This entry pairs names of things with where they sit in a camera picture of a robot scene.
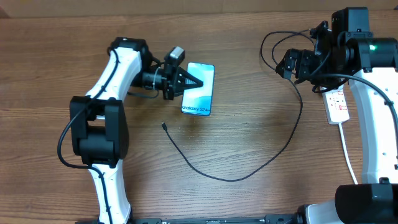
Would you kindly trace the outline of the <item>blue screen Galaxy smartphone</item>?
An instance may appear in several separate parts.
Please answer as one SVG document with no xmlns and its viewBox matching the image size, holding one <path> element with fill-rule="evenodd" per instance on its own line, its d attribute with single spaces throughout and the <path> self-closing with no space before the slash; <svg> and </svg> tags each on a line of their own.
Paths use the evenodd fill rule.
<svg viewBox="0 0 398 224">
<path fill-rule="evenodd" d="M 215 66 L 190 62 L 187 72 L 203 82 L 203 86 L 185 90 L 182 98 L 181 112 L 199 116 L 211 114 L 213 87 L 215 79 Z"/>
</svg>

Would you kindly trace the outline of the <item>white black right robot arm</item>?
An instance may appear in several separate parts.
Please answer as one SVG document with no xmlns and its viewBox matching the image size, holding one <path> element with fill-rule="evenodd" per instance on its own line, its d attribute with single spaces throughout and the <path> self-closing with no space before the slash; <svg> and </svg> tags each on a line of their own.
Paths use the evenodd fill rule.
<svg viewBox="0 0 398 224">
<path fill-rule="evenodd" d="M 341 185 L 334 199 L 304 206 L 304 223 L 397 222 L 397 41 L 376 38 L 366 7 L 347 7 L 310 30 L 313 50 L 289 49 L 276 72 L 297 83 L 349 83 L 363 145 L 361 184 Z"/>
</svg>

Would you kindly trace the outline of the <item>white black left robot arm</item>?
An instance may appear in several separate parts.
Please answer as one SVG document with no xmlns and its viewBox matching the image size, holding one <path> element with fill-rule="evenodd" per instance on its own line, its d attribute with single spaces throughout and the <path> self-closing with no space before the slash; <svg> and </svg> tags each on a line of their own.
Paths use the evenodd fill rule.
<svg viewBox="0 0 398 224">
<path fill-rule="evenodd" d="M 130 88 L 156 90 L 173 100 L 203 82 L 180 67 L 185 58 L 181 47 L 160 61 L 144 39 L 117 37 L 107 53 L 108 64 L 93 88 L 70 101 L 70 121 L 58 140 L 57 155 L 65 166 L 90 172 L 100 209 L 95 223 L 132 223 L 123 175 L 130 140 L 124 100 Z"/>
</svg>

